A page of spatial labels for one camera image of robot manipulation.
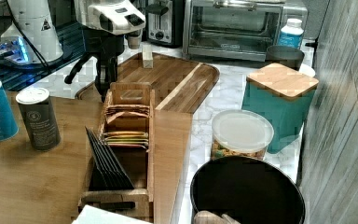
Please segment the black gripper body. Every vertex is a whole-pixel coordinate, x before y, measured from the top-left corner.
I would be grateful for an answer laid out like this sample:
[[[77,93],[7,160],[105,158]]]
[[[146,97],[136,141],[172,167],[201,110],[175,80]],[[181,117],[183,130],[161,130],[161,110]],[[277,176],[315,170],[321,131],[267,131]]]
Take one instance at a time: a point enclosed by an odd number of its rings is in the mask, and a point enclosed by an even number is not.
[[[97,59],[97,75],[94,85],[101,95],[101,100],[104,101],[111,83],[117,81],[117,57],[124,52],[124,35],[113,35],[106,31],[88,27],[82,28],[82,35],[85,53],[64,79],[64,82],[71,84],[83,64],[94,57]]]

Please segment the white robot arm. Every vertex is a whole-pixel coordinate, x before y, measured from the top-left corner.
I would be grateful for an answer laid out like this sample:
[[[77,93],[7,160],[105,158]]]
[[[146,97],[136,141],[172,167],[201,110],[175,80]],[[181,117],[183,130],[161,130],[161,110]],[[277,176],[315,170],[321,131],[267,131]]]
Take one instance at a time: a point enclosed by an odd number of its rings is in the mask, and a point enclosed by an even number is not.
[[[139,40],[145,15],[132,0],[73,0],[76,19],[55,27],[48,0],[6,0],[12,18],[2,33],[19,52],[7,59],[21,70],[47,76],[63,66],[69,50],[79,59],[64,82],[72,82],[90,58],[96,59],[95,86],[104,97],[118,80],[117,57],[125,40]]]

